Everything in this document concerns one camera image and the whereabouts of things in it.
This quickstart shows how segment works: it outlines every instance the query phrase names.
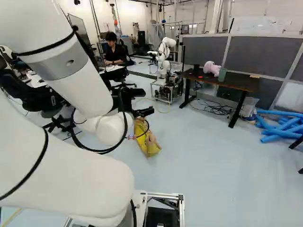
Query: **table leg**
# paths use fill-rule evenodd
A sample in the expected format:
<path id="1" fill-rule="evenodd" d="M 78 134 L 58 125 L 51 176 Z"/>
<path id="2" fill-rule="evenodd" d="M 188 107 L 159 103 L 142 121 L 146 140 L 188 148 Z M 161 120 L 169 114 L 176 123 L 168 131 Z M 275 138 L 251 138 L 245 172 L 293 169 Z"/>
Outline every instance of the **table leg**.
<path id="1" fill-rule="evenodd" d="M 289 148 L 290 149 L 294 149 L 294 148 L 296 148 L 300 143 L 302 143 L 303 142 L 303 136 L 301 136 L 299 139 L 297 139 L 295 142 L 293 142 L 290 146 L 289 146 Z"/>
<path id="2" fill-rule="evenodd" d="M 184 94 L 184 102 L 179 106 L 180 109 L 182 109 L 184 106 L 189 104 L 191 101 L 193 101 L 196 96 L 191 96 L 189 98 L 189 90 L 190 90 L 190 80 L 186 79 L 185 81 L 185 94 Z"/>
<path id="3" fill-rule="evenodd" d="M 247 91 L 242 91 L 242 95 L 241 95 L 241 98 L 238 102 L 236 111 L 233 114 L 231 122 L 229 122 L 228 127 L 233 128 L 235 126 L 235 123 L 237 122 L 237 119 L 239 117 L 239 113 L 240 113 L 240 110 L 242 108 L 242 105 L 243 105 L 243 102 L 244 102 L 244 99 L 245 99 L 246 95 L 247 95 Z"/>

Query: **pink plush toy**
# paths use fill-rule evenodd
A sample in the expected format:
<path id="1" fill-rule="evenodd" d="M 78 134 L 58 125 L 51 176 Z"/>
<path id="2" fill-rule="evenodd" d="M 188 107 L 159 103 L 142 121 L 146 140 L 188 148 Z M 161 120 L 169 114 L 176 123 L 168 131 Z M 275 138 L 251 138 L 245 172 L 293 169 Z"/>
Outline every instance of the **pink plush toy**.
<path id="1" fill-rule="evenodd" d="M 214 77 L 219 76 L 221 65 L 215 65 L 213 61 L 207 61 L 204 65 L 203 72 L 204 73 L 213 73 Z"/>

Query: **black shirt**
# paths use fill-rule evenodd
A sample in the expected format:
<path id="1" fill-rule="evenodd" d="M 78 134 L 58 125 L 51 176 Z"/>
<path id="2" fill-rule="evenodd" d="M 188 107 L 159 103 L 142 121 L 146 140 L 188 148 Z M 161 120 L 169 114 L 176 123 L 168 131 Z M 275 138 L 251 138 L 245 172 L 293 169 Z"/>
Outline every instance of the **black shirt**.
<path id="1" fill-rule="evenodd" d="M 115 46 L 115 52 L 112 51 L 112 48 L 109 46 L 106 51 L 105 59 L 107 61 L 117 61 L 117 60 L 122 60 L 126 61 L 126 52 L 125 49 L 119 45 L 116 44 Z"/>

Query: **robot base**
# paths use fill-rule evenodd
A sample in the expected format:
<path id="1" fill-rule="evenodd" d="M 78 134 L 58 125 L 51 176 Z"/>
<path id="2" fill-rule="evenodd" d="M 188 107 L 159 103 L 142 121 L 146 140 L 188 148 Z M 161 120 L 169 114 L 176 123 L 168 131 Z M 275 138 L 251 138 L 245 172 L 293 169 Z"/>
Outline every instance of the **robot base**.
<path id="1" fill-rule="evenodd" d="M 133 195 L 136 207 L 137 227 L 185 227 L 184 195 L 171 193 L 153 193 L 136 190 Z M 70 227 L 72 218 L 68 218 L 64 227 Z M 117 227 L 133 227 L 131 207 Z M 85 227 L 73 224 L 72 227 Z"/>

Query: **blue foam tube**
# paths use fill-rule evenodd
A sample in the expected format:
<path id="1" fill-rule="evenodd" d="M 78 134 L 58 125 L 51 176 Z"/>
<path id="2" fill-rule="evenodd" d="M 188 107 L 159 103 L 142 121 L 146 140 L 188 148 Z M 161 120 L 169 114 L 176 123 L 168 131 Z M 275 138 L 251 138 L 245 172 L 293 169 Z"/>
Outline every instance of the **blue foam tube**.
<path id="1" fill-rule="evenodd" d="M 256 114 L 256 118 L 267 130 L 275 128 L 273 125 L 268 124 L 260 115 Z"/>
<path id="2" fill-rule="evenodd" d="M 279 120 L 287 122 L 287 121 L 289 121 L 289 118 L 287 118 L 287 117 L 280 117 Z"/>
<path id="3" fill-rule="evenodd" d="M 278 123 L 279 123 L 279 124 L 284 124 L 284 123 L 287 122 L 287 121 L 289 121 L 288 118 L 286 118 L 286 117 L 280 117 Z M 293 127 L 299 126 L 299 125 L 302 124 L 302 123 L 303 123 L 303 122 L 302 122 L 302 120 L 301 120 L 299 123 L 295 123 L 295 124 L 291 125 L 290 127 L 293 128 Z"/>
<path id="4" fill-rule="evenodd" d="M 270 133 L 274 133 L 276 135 L 271 135 L 271 136 L 266 136 L 264 138 L 261 139 L 262 143 L 266 143 L 266 142 L 270 142 L 273 140 L 276 140 L 278 138 L 282 137 L 288 137 L 288 138 L 300 138 L 302 136 L 302 134 L 298 134 L 298 133 L 294 133 L 295 131 L 299 131 L 303 129 L 303 124 L 293 127 L 291 129 L 288 129 L 286 131 L 282 131 L 282 130 L 277 130 L 277 129 L 270 129 L 268 130 Z"/>
<path id="5" fill-rule="evenodd" d="M 300 121 L 299 117 L 292 118 L 289 121 L 285 122 L 284 124 L 276 127 L 276 129 L 278 129 L 278 130 L 284 130 L 284 129 L 292 126 L 293 124 L 297 123 L 298 121 Z M 263 135 L 272 135 L 272 133 L 270 133 L 269 131 L 264 131 L 262 134 Z"/>
<path id="6" fill-rule="evenodd" d="M 285 111 L 276 111 L 276 110 L 262 110 L 257 109 L 258 114 L 274 114 L 274 115 L 282 115 L 282 116 L 293 116 L 293 117 L 300 117 L 303 118 L 303 114 L 301 113 L 294 113 L 294 112 L 285 112 Z"/>

